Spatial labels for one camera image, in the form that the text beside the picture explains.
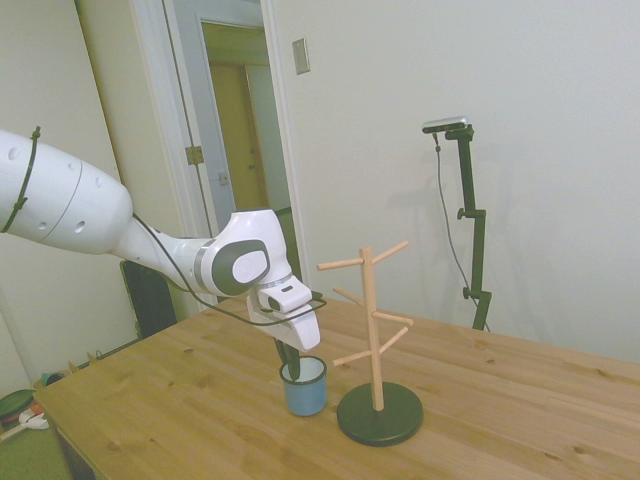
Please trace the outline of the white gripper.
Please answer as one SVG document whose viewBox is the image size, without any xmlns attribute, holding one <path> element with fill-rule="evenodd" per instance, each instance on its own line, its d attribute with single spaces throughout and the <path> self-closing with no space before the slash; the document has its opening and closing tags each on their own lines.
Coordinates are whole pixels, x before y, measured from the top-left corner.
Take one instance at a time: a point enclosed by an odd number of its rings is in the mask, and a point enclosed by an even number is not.
<svg viewBox="0 0 640 480">
<path fill-rule="evenodd" d="M 293 311 L 266 312 L 252 296 L 247 298 L 250 322 L 259 330 L 274 337 L 276 351 L 282 365 L 286 365 L 289 379 L 295 382 L 301 373 L 298 350 L 311 350 L 320 343 L 320 331 L 315 312 L 309 303 Z"/>
</svg>

